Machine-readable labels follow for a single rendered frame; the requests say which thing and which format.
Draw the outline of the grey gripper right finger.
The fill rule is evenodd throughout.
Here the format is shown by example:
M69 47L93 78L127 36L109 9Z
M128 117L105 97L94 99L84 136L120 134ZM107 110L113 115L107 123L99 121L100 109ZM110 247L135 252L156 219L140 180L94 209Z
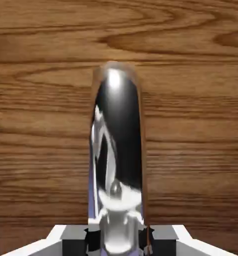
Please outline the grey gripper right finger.
M184 225L151 225L139 229L139 256L237 256L192 238Z

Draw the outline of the curved shiny metal handle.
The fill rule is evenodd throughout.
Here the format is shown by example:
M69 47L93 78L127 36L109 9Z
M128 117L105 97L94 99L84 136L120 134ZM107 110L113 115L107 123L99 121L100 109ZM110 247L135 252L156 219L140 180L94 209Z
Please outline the curved shiny metal handle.
M101 256L144 252L140 87L133 70L109 61L93 74L89 133L88 224Z

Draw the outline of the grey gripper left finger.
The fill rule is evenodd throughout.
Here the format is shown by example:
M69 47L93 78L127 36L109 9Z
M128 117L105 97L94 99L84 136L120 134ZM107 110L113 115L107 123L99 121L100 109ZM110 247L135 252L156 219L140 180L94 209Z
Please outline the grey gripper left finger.
M2 256L100 256L100 229L97 224L57 224L45 239Z

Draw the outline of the wooden cabinet door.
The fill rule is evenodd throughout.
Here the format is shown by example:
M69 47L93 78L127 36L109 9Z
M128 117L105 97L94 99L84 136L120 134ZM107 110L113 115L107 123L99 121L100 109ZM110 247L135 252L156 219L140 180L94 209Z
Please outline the wooden cabinet door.
M238 255L238 0L0 0L0 254L86 221L107 61L140 79L149 221Z

